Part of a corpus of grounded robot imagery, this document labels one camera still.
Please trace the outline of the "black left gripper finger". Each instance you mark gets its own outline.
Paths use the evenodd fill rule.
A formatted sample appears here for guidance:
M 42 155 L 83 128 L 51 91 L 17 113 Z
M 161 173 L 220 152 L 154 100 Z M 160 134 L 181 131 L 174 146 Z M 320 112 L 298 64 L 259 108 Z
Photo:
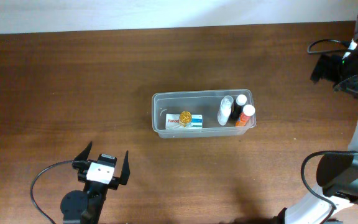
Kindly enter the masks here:
M 85 149 L 80 152 L 75 158 L 75 161 L 86 161 L 88 159 L 88 156 L 90 154 L 91 148 L 92 148 L 93 142 L 90 141 L 89 144 L 85 147 Z
M 119 183 L 121 185 L 127 185 L 131 171 L 129 167 L 129 151 L 126 151 L 124 162 L 121 169 L 121 174 L 119 178 Z

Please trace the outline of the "white Panadol box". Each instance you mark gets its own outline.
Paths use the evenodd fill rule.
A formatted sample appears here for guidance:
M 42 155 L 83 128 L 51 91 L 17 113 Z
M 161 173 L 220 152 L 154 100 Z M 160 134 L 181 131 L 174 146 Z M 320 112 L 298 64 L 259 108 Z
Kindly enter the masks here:
M 200 114 L 191 116 L 191 123 L 184 126 L 180 122 L 179 114 L 166 114 L 165 129 L 201 129 L 203 127 L 203 116 Z

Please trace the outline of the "gold lid balm jar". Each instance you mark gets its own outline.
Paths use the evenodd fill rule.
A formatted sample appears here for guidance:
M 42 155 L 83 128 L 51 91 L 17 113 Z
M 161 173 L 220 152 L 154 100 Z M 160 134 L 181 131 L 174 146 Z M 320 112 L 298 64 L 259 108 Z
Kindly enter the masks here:
M 179 116 L 179 122 L 183 127 L 187 127 L 192 122 L 192 115 L 189 111 L 182 111 Z

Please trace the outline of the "orange Redoxon tube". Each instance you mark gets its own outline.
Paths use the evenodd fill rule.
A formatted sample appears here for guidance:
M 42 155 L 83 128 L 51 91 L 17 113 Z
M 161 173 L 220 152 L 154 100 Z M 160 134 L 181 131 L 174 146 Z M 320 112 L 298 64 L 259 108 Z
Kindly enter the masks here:
M 239 115 L 238 120 L 236 121 L 235 126 L 245 126 L 250 118 L 255 114 L 255 108 L 252 105 L 245 105 L 242 109 L 241 114 Z

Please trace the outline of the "dark bottle white cap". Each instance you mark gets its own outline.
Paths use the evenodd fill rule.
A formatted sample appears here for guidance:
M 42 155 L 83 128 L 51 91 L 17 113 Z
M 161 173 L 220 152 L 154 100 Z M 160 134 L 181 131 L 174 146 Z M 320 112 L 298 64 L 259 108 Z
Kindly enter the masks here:
M 245 95 L 239 95 L 233 103 L 231 119 L 237 120 L 242 113 L 242 109 L 247 103 L 247 97 Z

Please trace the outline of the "white calamine lotion bottle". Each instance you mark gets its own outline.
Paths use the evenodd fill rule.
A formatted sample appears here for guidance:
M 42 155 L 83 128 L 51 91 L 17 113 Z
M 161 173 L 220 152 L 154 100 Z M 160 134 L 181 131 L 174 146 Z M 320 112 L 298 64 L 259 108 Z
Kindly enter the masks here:
M 234 102 L 234 99 L 232 96 L 225 96 L 222 100 L 221 100 L 221 104 L 219 107 L 219 111 L 218 111 L 218 123 L 221 126 L 225 126 L 230 115 L 231 115 L 231 111 L 232 111 L 232 104 Z

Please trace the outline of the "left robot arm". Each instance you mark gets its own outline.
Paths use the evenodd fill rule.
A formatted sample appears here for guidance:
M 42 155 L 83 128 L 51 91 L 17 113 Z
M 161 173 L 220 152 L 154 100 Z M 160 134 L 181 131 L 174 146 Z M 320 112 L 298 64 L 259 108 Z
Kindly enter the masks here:
M 117 190 L 126 185 L 131 174 L 129 153 L 126 152 L 121 174 L 114 176 L 117 158 L 100 154 L 97 160 L 89 160 L 92 142 L 73 160 L 78 181 L 85 184 L 83 190 L 67 193 L 61 201 L 60 210 L 63 223 L 97 224 L 109 190 Z

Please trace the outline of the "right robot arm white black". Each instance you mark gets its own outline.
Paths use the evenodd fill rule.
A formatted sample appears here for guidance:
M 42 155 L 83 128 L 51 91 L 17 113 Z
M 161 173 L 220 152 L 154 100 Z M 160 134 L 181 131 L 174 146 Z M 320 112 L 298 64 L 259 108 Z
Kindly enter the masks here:
M 322 50 L 310 78 L 334 83 L 334 91 L 343 91 L 358 99 L 358 15 L 354 36 L 342 41 L 343 49 Z M 337 212 L 358 205 L 358 120 L 346 151 L 319 151 L 302 162 L 304 173 L 307 162 L 319 156 L 316 185 L 310 187 L 305 175 L 302 182 L 308 193 L 296 204 L 284 208 L 271 223 L 333 223 Z

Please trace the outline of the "clear plastic container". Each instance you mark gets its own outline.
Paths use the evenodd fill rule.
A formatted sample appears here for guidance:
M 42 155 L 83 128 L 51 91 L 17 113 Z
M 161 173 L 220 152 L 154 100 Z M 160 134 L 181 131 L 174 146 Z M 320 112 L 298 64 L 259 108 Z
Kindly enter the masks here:
M 237 98 L 239 95 L 245 95 L 247 103 L 254 104 L 252 92 L 248 89 L 156 93 L 152 97 L 153 130 L 163 139 L 243 135 L 248 129 L 256 126 L 255 115 L 243 127 L 236 127 L 236 122 L 231 119 L 224 126 L 218 123 L 218 110 L 221 100 L 225 96 Z M 201 115 L 203 119 L 202 127 L 195 129 L 184 128 L 175 119 L 173 123 L 178 127 L 174 129 L 166 128 L 167 115 L 180 114 L 182 111 Z

